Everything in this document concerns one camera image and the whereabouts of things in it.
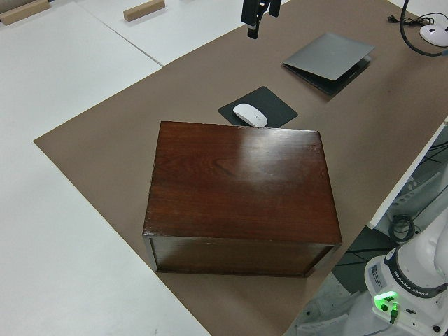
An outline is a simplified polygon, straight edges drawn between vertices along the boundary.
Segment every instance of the green light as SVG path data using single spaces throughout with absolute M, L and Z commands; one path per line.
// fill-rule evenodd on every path
M 380 301 L 380 300 L 387 299 L 387 298 L 393 298 L 396 295 L 397 295 L 397 293 L 391 290 L 390 292 L 387 292 L 384 294 L 378 294 L 378 295 L 374 296 L 374 300 Z

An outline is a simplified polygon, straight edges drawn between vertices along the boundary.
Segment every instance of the white mouse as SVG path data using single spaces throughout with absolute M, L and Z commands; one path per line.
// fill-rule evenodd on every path
M 233 108 L 233 111 L 250 126 L 264 127 L 267 124 L 265 115 L 252 105 L 246 103 L 239 104 Z

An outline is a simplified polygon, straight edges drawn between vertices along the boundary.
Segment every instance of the wooden box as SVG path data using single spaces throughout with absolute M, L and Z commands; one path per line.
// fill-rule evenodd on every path
M 162 122 L 143 238 L 155 270 L 307 275 L 342 243 L 319 133 Z

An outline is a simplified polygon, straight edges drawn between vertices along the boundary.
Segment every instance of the laptop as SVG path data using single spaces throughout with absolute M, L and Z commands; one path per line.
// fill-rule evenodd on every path
M 325 33 L 283 62 L 308 83 L 336 95 L 369 65 L 373 45 Z

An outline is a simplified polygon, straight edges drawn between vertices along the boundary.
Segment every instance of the black mouse pad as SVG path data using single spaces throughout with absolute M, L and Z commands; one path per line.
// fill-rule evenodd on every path
M 219 113 L 229 120 L 232 125 L 249 126 L 249 124 L 239 119 L 235 113 L 233 113 L 233 108 L 242 103 L 250 104 L 260 110 L 260 112 L 267 118 L 266 127 L 280 127 L 298 116 L 297 112 L 289 107 L 287 103 L 278 98 L 271 90 L 264 86 L 219 108 Z

